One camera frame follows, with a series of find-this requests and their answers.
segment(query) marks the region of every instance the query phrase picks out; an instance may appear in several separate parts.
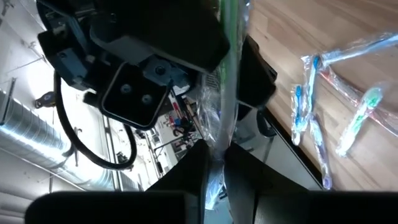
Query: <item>black cord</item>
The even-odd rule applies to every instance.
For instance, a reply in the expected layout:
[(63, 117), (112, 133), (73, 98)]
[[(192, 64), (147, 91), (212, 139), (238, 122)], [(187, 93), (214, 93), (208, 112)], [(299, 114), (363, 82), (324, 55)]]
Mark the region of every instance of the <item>black cord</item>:
[(185, 135), (184, 132), (182, 132), (181, 130), (179, 130), (179, 129), (177, 129), (177, 128), (176, 128), (176, 129), (173, 129), (173, 135), (174, 135), (174, 137), (177, 137), (179, 133), (180, 133), (181, 135), (183, 135), (183, 136)]
[(158, 154), (156, 154), (156, 152), (155, 152), (155, 156), (156, 156), (155, 158), (156, 158), (156, 159), (157, 159), (157, 158), (160, 156), (160, 154), (162, 153), (162, 151), (163, 151), (163, 148), (164, 148), (164, 147), (162, 147), (162, 148), (160, 149), (160, 151), (159, 151), (159, 153), (158, 153)]
[(73, 130), (67, 112), (65, 111), (65, 106), (63, 105), (62, 92), (61, 92), (61, 76), (54, 72), (54, 92), (55, 92), (55, 106), (57, 108), (58, 118), (61, 122), (62, 128), (67, 134), (69, 140), (76, 147), (78, 151), (80, 151), (83, 155), (85, 155), (91, 162), (94, 162), (96, 165), (103, 167), (105, 169), (112, 170), (124, 170), (130, 169), (131, 165), (134, 163), (137, 157), (137, 146), (136, 140), (134, 139), (134, 135), (131, 131), (131, 128), (128, 125), (123, 125), (126, 130), (127, 136), (130, 140), (131, 145), (131, 155), (127, 162), (123, 162), (121, 164), (114, 164), (112, 162), (108, 162), (100, 157), (98, 157), (94, 152), (89, 150), (76, 135)]

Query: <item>ventilation duct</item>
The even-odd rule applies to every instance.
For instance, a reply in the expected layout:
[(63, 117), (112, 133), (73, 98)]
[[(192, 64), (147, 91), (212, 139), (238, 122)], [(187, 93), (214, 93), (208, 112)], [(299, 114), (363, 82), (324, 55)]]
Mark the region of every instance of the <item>ventilation duct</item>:
[[(47, 169), (86, 190), (114, 190), (112, 171), (80, 154), (63, 156), (71, 143), (64, 133), (0, 90), (0, 149)], [(124, 190), (138, 185), (121, 172)]]

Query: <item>wooden table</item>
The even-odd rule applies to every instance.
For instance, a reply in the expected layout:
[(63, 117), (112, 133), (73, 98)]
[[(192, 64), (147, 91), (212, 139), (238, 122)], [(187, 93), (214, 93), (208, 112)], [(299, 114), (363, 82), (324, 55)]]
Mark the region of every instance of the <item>wooden table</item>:
[[(300, 57), (341, 47), (386, 30), (398, 31), (396, 0), (255, 0), (249, 34), (264, 59), (278, 72), (277, 93), (267, 107), (290, 132), (290, 89), (303, 83)], [(381, 80), (398, 80), (398, 49), (332, 65), (341, 77), (364, 91)], [(349, 158), (336, 155), (338, 140), (354, 108), (326, 81), (318, 78), (315, 112), (338, 190), (398, 190), (398, 138), (370, 119), (361, 129)], [(307, 131), (300, 145), (318, 166)]]

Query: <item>metal rod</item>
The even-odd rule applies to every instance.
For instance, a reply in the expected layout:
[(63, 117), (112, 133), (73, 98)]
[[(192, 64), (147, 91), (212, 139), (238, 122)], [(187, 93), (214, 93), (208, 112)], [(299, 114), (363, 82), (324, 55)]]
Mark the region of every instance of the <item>metal rod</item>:
[(54, 182), (54, 175), (50, 174), (50, 185), (49, 185), (49, 193), (52, 193), (52, 189), (53, 189), (53, 182)]
[(56, 174), (55, 172), (52, 172), (51, 170), (48, 170), (48, 169), (46, 169), (46, 168), (44, 168), (44, 167), (41, 167), (41, 166), (39, 166), (39, 165), (37, 165), (37, 164), (35, 164), (35, 163), (33, 163), (33, 162), (27, 160), (27, 159), (24, 159), (24, 158), (22, 158), (22, 157), (20, 157), (20, 156), (18, 156), (18, 155), (16, 155), (16, 154), (14, 154), (14, 153), (11, 153), (11, 152), (9, 152), (9, 151), (3, 149), (3, 148), (1, 148), (1, 147), (0, 147), (0, 150), (2, 150), (3, 152), (6, 152), (6, 153), (8, 153), (8, 154), (10, 154), (10, 155), (12, 155), (12, 156), (15, 156), (15, 157), (18, 158), (18, 159), (22, 159), (23, 161), (29, 163), (30, 165), (33, 165), (33, 166), (35, 166), (35, 167), (37, 167), (37, 168), (39, 168), (39, 169), (42, 169), (42, 170), (44, 170), (44, 171), (46, 171), (46, 172), (48, 172), (48, 173), (50, 173), (50, 174), (52, 174), (52, 175), (54, 175), (54, 176), (57, 176), (59, 179), (61, 179), (61, 180), (65, 181), (66, 183), (68, 183), (68, 184), (70, 184), (70, 185), (76, 187), (76, 188), (79, 189), (79, 190), (86, 191), (85, 189), (83, 189), (83, 188), (77, 186), (76, 184), (70, 182), (69, 180), (67, 180), (67, 179), (65, 179), (65, 178), (63, 178), (63, 177), (61, 177), (61, 176), (59, 176), (58, 174)]
[(160, 151), (159, 151), (158, 154), (156, 154), (156, 152), (155, 152), (155, 154), (156, 154), (156, 155), (155, 155), (156, 159), (159, 158), (159, 156), (160, 156), (160, 154), (162, 153), (162, 150), (163, 150), (163, 149), (164, 149), (164, 147), (163, 147), (162, 149), (160, 149)]
[(154, 152), (156, 152), (156, 150), (158, 150), (158, 149), (160, 149), (160, 148), (162, 148), (162, 147), (164, 147), (164, 146), (166, 146), (166, 145), (168, 145), (168, 144), (171, 144), (171, 143), (173, 143), (173, 142), (175, 142), (175, 141), (177, 141), (177, 140), (180, 140), (181, 138), (183, 138), (184, 136), (180, 136), (180, 137), (178, 137), (178, 138), (176, 138), (176, 139), (174, 139), (174, 140), (171, 140), (171, 141), (169, 141), (168, 143), (165, 143), (165, 144), (163, 144), (163, 145), (161, 145), (161, 146), (159, 146), (159, 147), (156, 147), (155, 149), (154, 149)]
[(10, 101), (12, 100), (12, 94), (14, 93), (15, 82), (17, 81), (16, 78), (11, 78), (11, 82), (8, 86), (8, 90), (6, 92), (4, 101), (2, 102), (0, 108), (0, 125), (3, 125), (6, 119), (6, 115), (9, 109)]
[(152, 145), (150, 144), (150, 141), (149, 141), (149, 138), (148, 138), (148, 135), (146, 132), (144, 132), (144, 136), (145, 136), (145, 140), (147, 141), (150, 158), (152, 159), (152, 163), (155, 168), (156, 176), (157, 176), (157, 178), (160, 178), (160, 177), (162, 177), (162, 175), (159, 173), (157, 166), (156, 166), (157, 159), (154, 157), (155, 151), (152, 149)]
[[(105, 121), (106, 121), (107, 124), (109, 124), (109, 118), (103, 116), (104, 127), (105, 127)], [(107, 127), (104, 130), (105, 130), (105, 134), (106, 134), (106, 138), (107, 138), (106, 142), (107, 142), (107, 145), (108, 145), (109, 161), (112, 162), (112, 163), (117, 163), (118, 159), (117, 159), (116, 153), (114, 151), (114, 144), (113, 144), (113, 139), (112, 139), (111, 128)], [(112, 173), (112, 180), (113, 180), (114, 189), (116, 191), (123, 191), (123, 184), (122, 184), (122, 180), (121, 180), (121, 176), (120, 176), (120, 171), (112, 170), (111, 173)]]
[(31, 65), (31, 64), (33, 64), (33, 63), (35, 63), (35, 62), (38, 62), (39, 60), (43, 60), (43, 59), (44, 59), (44, 57), (38, 58), (38, 59), (36, 59), (36, 60), (34, 60), (34, 61), (32, 61), (32, 62), (26, 63), (25, 65), (21, 65), (21, 66), (18, 66), (18, 67), (16, 67), (16, 68), (13, 68), (13, 69), (11, 69), (10, 71), (7, 71), (5, 74), (7, 75), (8, 73), (11, 73), (11, 72), (13, 72), (13, 71), (15, 71), (15, 70), (18, 70), (18, 69), (20, 69), (20, 68), (26, 67), (26, 66), (28, 66), (28, 65)]

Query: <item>plastic bag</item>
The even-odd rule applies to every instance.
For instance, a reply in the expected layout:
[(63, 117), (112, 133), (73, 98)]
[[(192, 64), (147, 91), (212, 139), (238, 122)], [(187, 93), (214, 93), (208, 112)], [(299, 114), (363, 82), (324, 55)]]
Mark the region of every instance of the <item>plastic bag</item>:
[(348, 150), (353, 145), (355, 137), (359, 133), (366, 118), (368, 118), (379, 105), (384, 104), (384, 106), (388, 108), (394, 110), (398, 109), (398, 103), (396, 103), (398, 97), (397, 87), (397, 83), (394, 82), (379, 82), (366, 91), (358, 105), (354, 118), (340, 137), (339, 145), (336, 148), (336, 153), (339, 156), (345, 157), (347, 155)]
[(357, 40), (343, 49), (322, 53), (322, 64), (326, 67), (340, 60), (375, 52), (387, 47), (392, 47), (395, 44), (398, 44), (398, 34), (390, 32), (376, 34), (367, 39)]
[[(338, 77), (329, 65), (340, 60), (357, 57), (362, 54), (367, 54), (391, 47), (395, 44), (398, 44), (398, 34), (385, 32), (382, 34), (376, 34), (367, 39), (357, 40), (342, 49), (323, 52), (320, 55), (308, 55), (302, 57), (305, 71), (305, 83), (303, 85), (303, 99), (300, 112), (301, 116), (304, 117), (304, 128), (301, 129), (301, 132), (305, 131), (308, 124), (308, 116), (310, 116), (310, 113), (313, 109), (313, 89), (317, 75), (320, 74), (336, 90), (342, 93), (354, 106), (357, 106), (363, 94), (350, 86), (342, 78)], [(390, 113), (384, 108), (377, 109), (376, 113), (370, 114), (370, 116), (392, 134), (398, 136), (398, 116)]]
[[(339, 77), (329, 66), (320, 71), (324, 78), (336, 91), (341, 93), (354, 107), (361, 102), (363, 92), (351, 86), (346, 80)], [(388, 110), (383, 105), (376, 108), (371, 113), (370, 118), (388, 130), (391, 134), (398, 136), (398, 113), (394, 110)]]
[(333, 186), (331, 178), (328, 154), (326, 151), (325, 143), (323, 142), (322, 131), (314, 115), (310, 116), (310, 130), (315, 149), (317, 150), (318, 161), (321, 166), (322, 185), (325, 189), (330, 190)]
[(214, 209), (224, 184), (223, 156), (231, 143), (238, 114), (236, 93), (239, 61), (246, 37), (249, 8), (247, 0), (220, 0), (220, 22), (230, 49), (215, 72), (202, 75), (198, 115), (204, 138), (213, 153), (205, 202), (205, 208), (209, 210)]
[(302, 86), (294, 85), (292, 88), (292, 142), (296, 146), (300, 144), (301, 132), (303, 132), (302, 117)]

